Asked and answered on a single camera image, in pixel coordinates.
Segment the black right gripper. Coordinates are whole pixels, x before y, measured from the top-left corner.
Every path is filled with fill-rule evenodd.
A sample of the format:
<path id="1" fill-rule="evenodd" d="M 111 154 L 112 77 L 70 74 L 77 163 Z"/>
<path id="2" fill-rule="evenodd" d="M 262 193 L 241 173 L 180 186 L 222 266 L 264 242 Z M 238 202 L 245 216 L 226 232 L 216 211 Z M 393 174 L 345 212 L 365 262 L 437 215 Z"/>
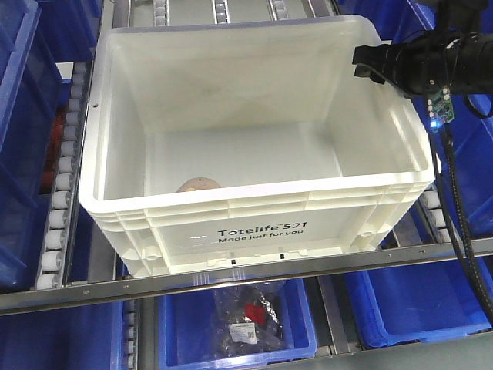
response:
<path id="1" fill-rule="evenodd" d="M 352 64 L 355 77 L 378 84 L 389 81 L 407 96 L 430 96 L 453 85 L 457 58 L 458 33 L 426 32 L 409 42 L 358 46 Z"/>

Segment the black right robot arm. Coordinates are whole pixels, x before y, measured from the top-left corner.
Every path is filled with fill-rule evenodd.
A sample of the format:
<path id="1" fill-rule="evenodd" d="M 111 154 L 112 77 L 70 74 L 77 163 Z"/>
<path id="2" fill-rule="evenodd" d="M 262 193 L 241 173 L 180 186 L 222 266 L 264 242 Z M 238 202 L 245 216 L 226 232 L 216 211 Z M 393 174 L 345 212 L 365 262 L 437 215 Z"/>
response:
<path id="1" fill-rule="evenodd" d="M 492 93 L 492 34 L 481 31 L 488 1 L 421 1 L 434 11 L 434 28 L 409 42 L 360 45 L 354 75 L 390 83 L 407 97 Z"/>

